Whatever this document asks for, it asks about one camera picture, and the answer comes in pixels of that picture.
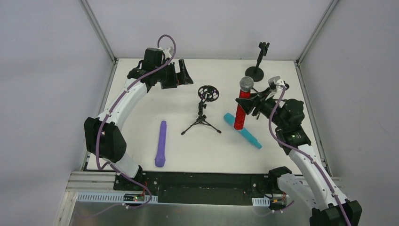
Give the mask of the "teal toy microphone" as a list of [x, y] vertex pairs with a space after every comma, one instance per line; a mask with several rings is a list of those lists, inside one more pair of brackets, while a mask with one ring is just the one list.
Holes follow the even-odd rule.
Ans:
[[252, 146], [257, 149], [261, 149], [263, 146], [246, 128], [237, 130], [234, 128], [235, 117], [231, 113], [226, 113], [223, 116], [224, 121], [233, 128], [234, 131], [238, 132], [244, 139], [246, 139]]

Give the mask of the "purple toy microphone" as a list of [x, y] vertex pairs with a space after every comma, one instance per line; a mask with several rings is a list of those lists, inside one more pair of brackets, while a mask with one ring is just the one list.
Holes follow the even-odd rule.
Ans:
[[166, 157], [165, 157], [166, 135], [167, 135], [167, 122], [162, 121], [160, 124], [157, 153], [154, 159], [155, 166], [158, 168], [162, 168], [166, 162]]

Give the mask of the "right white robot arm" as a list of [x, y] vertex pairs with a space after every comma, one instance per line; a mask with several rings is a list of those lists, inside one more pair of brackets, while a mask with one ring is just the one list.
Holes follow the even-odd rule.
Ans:
[[284, 99], [286, 87], [278, 85], [237, 98], [245, 114], [264, 115], [268, 119], [271, 136], [285, 154], [295, 163], [304, 177], [304, 186], [294, 174], [277, 170], [276, 183], [293, 201], [305, 205], [311, 212], [311, 226], [357, 226], [362, 207], [356, 200], [349, 200], [317, 158], [311, 141], [302, 128], [304, 102]]

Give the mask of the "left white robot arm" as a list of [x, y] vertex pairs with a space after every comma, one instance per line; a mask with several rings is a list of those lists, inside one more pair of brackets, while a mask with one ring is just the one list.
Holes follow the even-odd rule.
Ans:
[[193, 84], [183, 59], [178, 61], [180, 71], [176, 72], [173, 54], [173, 48], [147, 48], [138, 66], [129, 71], [118, 96], [97, 117], [84, 122], [87, 151], [129, 178], [135, 178], [141, 167], [126, 152], [121, 129], [127, 117], [157, 83], [162, 89]]

